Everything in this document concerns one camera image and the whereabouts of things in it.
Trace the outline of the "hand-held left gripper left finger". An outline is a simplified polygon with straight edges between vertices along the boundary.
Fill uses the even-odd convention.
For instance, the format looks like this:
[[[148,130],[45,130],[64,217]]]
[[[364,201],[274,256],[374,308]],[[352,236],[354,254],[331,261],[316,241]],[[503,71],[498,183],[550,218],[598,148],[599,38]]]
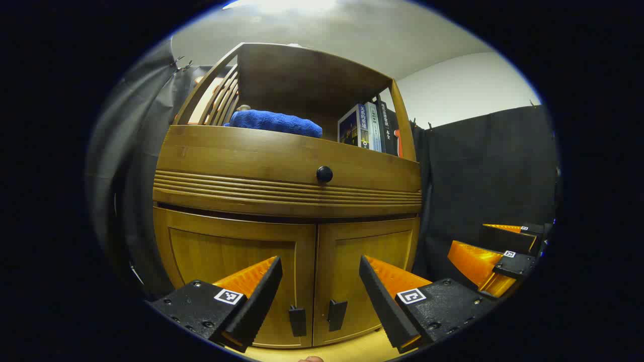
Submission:
[[[262,327],[283,276],[273,256],[215,283],[193,280],[151,307],[183,329],[244,353]]]

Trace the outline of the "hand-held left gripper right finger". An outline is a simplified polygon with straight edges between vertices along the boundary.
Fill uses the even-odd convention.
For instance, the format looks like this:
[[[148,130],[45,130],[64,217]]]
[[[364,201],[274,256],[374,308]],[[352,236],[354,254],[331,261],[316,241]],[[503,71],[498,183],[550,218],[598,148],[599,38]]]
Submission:
[[[401,354],[451,338],[495,307],[451,278],[431,282],[366,255],[359,275],[389,343]]]

